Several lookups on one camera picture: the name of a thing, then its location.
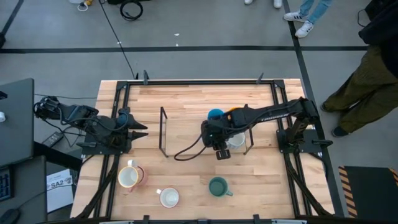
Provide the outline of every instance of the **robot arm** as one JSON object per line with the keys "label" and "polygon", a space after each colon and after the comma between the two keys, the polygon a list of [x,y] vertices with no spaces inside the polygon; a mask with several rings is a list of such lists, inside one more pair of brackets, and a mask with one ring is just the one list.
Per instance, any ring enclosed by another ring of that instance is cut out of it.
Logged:
{"label": "robot arm", "polygon": [[97,144],[114,149],[116,152],[128,152],[131,141],[148,135],[147,133],[129,132],[129,129],[147,129],[138,123],[129,108],[118,111],[118,118],[98,116],[98,110],[89,106],[64,105],[57,97],[46,96],[34,106],[35,116],[43,120],[60,120],[62,125],[70,125],[85,131],[94,142],[79,143],[81,147],[95,148]]}
{"label": "robot arm", "polygon": [[212,147],[216,151],[217,159],[228,159],[231,156],[226,150],[226,141],[229,138],[251,129],[258,123],[288,116],[297,118],[294,125],[286,130],[286,141],[290,144],[301,143],[305,128],[319,119],[313,102],[305,98],[259,109],[245,105],[243,108],[233,109],[202,122],[202,140],[206,147]]}

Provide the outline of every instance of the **wooden table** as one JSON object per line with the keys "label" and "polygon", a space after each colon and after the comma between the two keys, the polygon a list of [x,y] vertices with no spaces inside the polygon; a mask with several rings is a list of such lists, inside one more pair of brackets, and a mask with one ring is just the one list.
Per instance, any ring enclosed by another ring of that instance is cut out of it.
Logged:
{"label": "wooden table", "polygon": [[[303,96],[299,79],[285,79],[289,100]],[[111,115],[117,81],[102,81],[96,108],[102,115]],[[119,105],[122,105],[123,93]],[[196,159],[179,162],[173,159],[176,152],[185,149],[198,137],[200,123],[213,108],[229,110],[249,104],[252,108],[273,105],[271,88],[264,85],[172,85],[133,86],[128,106],[135,119],[148,126],[147,137],[133,141],[129,154],[121,156],[119,170],[134,159],[149,174],[145,186],[132,193],[116,183],[112,220],[142,220],[150,215],[152,220],[186,219],[251,219],[293,218],[289,185],[283,155],[278,150],[275,131],[277,122],[261,123],[253,129],[254,147],[244,156],[234,153],[230,159],[217,161],[212,149]],[[166,153],[159,147],[160,107],[165,108]],[[194,154],[201,144],[188,154]],[[333,213],[330,193],[322,162],[301,154],[305,180],[309,190],[326,210]],[[103,156],[95,156],[81,169],[71,217],[78,215],[98,188]],[[224,177],[233,197],[216,198],[208,191],[208,182],[215,176]],[[174,187],[180,192],[175,208],[161,206],[157,189]],[[304,214],[303,200],[298,192],[300,212]],[[108,193],[105,192],[101,214],[105,214]]]}

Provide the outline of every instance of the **gray floor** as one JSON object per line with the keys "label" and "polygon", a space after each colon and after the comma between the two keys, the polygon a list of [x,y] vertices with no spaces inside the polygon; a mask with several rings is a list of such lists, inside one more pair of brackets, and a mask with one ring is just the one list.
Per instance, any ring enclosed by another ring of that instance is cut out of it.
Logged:
{"label": "gray floor", "polygon": [[[335,0],[301,46],[364,46],[356,14],[370,0]],[[289,0],[292,11],[299,0]],[[17,0],[0,2],[0,27],[6,23]],[[136,22],[124,21],[118,7],[104,5],[125,47],[180,47],[263,45],[293,46],[284,9],[271,0],[245,6],[243,0],[153,0],[144,2],[144,15]],[[361,22],[367,23],[362,14]],[[78,12],[67,0],[25,0],[6,34],[4,49],[63,49],[118,47],[98,1]],[[308,76],[320,105],[358,66],[364,52],[303,52]],[[128,52],[134,72],[145,69],[150,78],[301,78],[294,51],[234,50],[202,52]],[[0,54],[0,84],[32,77],[35,92],[63,96],[96,96],[101,80],[131,79],[122,53]],[[95,100],[62,100],[94,106]],[[330,135],[337,114],[321,112],[334,170],[340,166],[394,167],[398,169],[395,110],[380,121],[341,139]],[[43,141],[55,131],[35,120],[35,140]],[[65,140],[56,146],[72,152]],[[65,218],[68,209],[53,213],[51,220]]]}

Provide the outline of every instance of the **table leg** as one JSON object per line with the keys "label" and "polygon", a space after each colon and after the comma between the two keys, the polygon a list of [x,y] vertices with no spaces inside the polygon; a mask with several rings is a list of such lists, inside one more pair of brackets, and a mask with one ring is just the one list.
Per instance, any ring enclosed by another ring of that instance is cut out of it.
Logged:
{"label": "table leg", "polygon": [[57,150],[38,142],[35,142],[34,144],[34,156],[45,156],[48,162],[63,166],[68,169],[73,169],[75,171],[80,171],[81,159],[58,152]]}

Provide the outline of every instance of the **dark green mug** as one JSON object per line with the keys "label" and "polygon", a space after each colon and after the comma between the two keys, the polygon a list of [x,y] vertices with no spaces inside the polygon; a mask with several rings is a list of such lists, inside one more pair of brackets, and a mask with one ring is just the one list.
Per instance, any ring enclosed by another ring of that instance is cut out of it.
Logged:
{"label": "dark green mug", "polygon": [[234,194],[228,190],[228,184],[222,177],[215,177],[209,182],[210,193],[216,197],[224,195],[233,196]]}

